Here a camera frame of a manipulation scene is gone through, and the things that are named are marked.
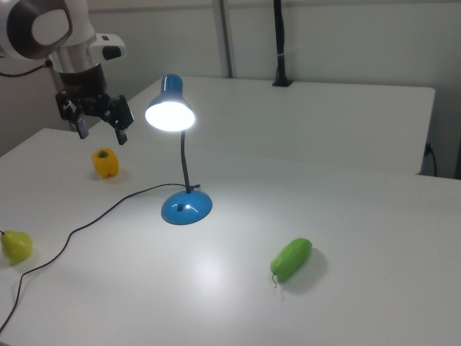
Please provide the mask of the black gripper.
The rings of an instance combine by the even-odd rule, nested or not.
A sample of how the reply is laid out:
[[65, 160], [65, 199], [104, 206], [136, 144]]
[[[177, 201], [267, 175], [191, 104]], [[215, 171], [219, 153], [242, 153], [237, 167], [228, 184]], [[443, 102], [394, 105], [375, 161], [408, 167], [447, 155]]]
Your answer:
[[107, 83], [102, 67], [78, 73], [60, 73], [63, 84], [55, 98], [62, 119], [76, 127], [80, 139], [85, 139], [89, 131], [85, 115], [98, 117], [114, 129], [119, 145], [127, 142], [126, 129], [134, 122], [133, 114], [124, 96], [111, 97], [107, 93]]

